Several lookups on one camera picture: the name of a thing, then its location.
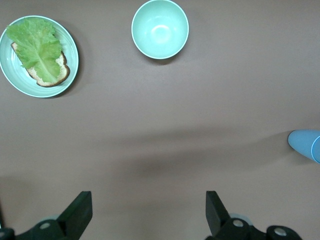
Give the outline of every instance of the cup rim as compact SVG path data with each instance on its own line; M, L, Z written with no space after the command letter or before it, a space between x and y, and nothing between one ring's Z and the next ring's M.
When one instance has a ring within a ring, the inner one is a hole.
M320 164L320 159L317 160L317 159L315 158L315 156L314 156L314 146L315 146L316 142L317 142L319 139L320 139L320 136L318 136L318 137L313 141L313 143L312 143L312 145L311 145L311 156L312 156L312 159L313 159L316 163L318 163L318 164Z

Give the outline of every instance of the lettuce leaf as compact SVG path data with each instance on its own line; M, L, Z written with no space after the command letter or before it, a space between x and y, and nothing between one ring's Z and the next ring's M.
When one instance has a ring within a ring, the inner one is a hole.
M22 67L34 67L37 75L44 82L55 83L60 74L56 63L62 46L55 37L52 23L42 18L25 18L20 24L9 25L7 36L17 44L16 55L22 62Z

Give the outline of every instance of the open-faced sandwich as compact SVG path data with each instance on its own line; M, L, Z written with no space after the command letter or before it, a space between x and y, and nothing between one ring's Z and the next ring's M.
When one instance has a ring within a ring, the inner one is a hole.
M25 18L20 24L9 25L7 36L11 47L29 75L42 87L53 87L70 74L62 45L55 37L54 26L45 19Z

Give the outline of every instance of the screw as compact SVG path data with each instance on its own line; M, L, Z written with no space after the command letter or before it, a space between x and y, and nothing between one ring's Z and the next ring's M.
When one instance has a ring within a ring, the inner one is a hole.
M48 228L48 227L50 227L50 223L49 223L49 222L45 222L45 223L43 223L43 224L40 225L40 229L41 229L41 230L46 229L46 228Z
M283 229L280 228L280 227L275 228L275 229L274 229L274 232L275 232L275 234L277 234L277 235L279 235L279 236L282 236L282 237L287 236L286 231L283 230Z
M233 225L235 225L238 228L242 228L244 226L244 223L238 219L233 221Z

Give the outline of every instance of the plate rim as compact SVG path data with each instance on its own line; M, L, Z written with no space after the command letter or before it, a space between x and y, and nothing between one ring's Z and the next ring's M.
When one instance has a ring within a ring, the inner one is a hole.
M3 74L4 74L4 76L5 76L5 78L9 81L9 83L10 83L12 86L14 86L17 90L19 90L20 92L22 92L22 93L24 93L24 94L26 94L26 95L29 95L29 96L31 96L31 97L35 97L35 98L50 98L50 97L54 97L54 96L59 95L59 94L61 94L62 92L64 92L64 91L73 83L73 81L75 80L75 78L76 78L76 76L77 76L78 69L79 69L79 52L78 52L77 45L76 45L73 37L71 36L71 34L68 32L68 30L67 30L64 26L62 26L59 22L57 22L57 21L55 21L55 20L53 20L53 19L51 19L51 18L49 18L49 17L46 17L46 16L42 16L42 15L27 15L27 16L22 16L22 17L17 18L17 19L14 20L13 22L11 22L8 26L11 26L11 25L13 25L13 24L15 24L15 23L23 20L23 19L26 19L26 18L40 18L40 19L45 19L45 20L53 23L54 25L59 26L59 27L67 34L67 36L70 38L70 40L71 40L71 42L72 42L72 44L73 44L73 46L74 46L74 48L75 48L75 53L76 53L76 56L75 56L76 65L75 65L75 72L74 72L73 78L70 80L70 82L69 82L67 85L65 85L64 88L59 89L57 92L54 92L54 93L51 93L51 94L47 94L47 95L36 95L36 94L31 94L31 93L28 93L28 92L25 92L25 91L19 89L19 88L8 78L8 76L6 75L6 73L5 73L5 71L4 71L3 67L2 67L1 61L0 61L0 68L1 68L1 70L2 70L2 72L3 72ZM6 32L7 32L7 28L4 29L3 33L2 33L1 36L0 36L0 44L1 44L1 41L3 40L3 37L5 36Z

